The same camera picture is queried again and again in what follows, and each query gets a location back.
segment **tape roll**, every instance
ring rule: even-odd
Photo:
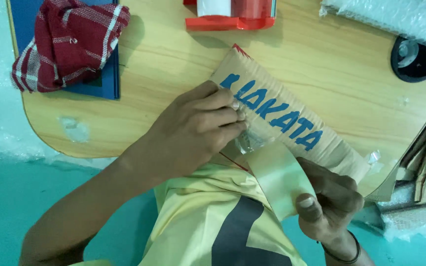
[[[198,17],[231,17],[231,0],[197,0],[196,8]]]
[[[316,197],[307,175],[283,143],[269,143],[246,154],[246,160],[279,221],[297,215],[299,195]]]

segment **hand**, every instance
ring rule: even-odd
[[[357,192],[356,182],[304,158],[297,158],[297,161],[317,194],[316,198],[310,194],[297,198],[296,208],[302,232],[325,246],[350,239],[346,227],[364,204],[363,197]]]
[[[165,181],[193,173],[246,130],[233,93],[211,81],[180,95],[127,152]]]

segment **red and white cloth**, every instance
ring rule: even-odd
[[[13,64],[14,86],[21,91],[51,92],[94,78],[130,17],[122,5],[45,0],[35,19],[34,38]]]

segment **fingernail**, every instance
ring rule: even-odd
[[[300,207],[308,208],[313,205],[313,198],[307,198],[299,202]]]
[[[244,121],[246,119],[246,114],[243,112],[238,112],[238,121]]]
[[[240,103],[237,100],[233,101],[233,109],[236,111],[240,108]]]

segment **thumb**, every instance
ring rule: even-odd
[[[323,211],[317,199],[308,193],[301,194],[297,197],[295,208],[299,213],[299,217],[309,223],[319,221],[323,215]]]

